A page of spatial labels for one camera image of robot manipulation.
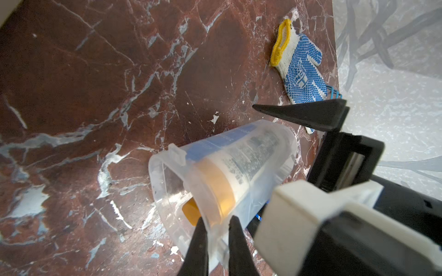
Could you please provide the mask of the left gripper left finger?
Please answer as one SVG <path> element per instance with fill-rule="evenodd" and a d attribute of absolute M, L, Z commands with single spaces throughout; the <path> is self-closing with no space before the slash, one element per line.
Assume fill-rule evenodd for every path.
<path fill-rule="evenodd" d="M 200 217 L 178 276 L 208 276 L 208 235 Z"/>

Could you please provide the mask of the white yellow-capped lotion bottle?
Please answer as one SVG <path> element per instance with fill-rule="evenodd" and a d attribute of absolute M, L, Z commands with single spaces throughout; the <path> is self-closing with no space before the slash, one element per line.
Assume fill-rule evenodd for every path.
<path fill-rule="evenodd" d="M 282 135 L 264 128 L 195 164 L 216 200 L 219 218 L 210 222 L 211 225 L 221 224 L 246 197 L 280 155 L 284 142 Z"/>

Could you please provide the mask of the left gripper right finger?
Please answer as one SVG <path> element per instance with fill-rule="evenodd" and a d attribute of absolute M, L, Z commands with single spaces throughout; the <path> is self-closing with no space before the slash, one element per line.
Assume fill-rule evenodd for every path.
<path fill-rule="evenodd" d="M 237 216 L 229 222 L 229 275 L 259 276 Z"/>

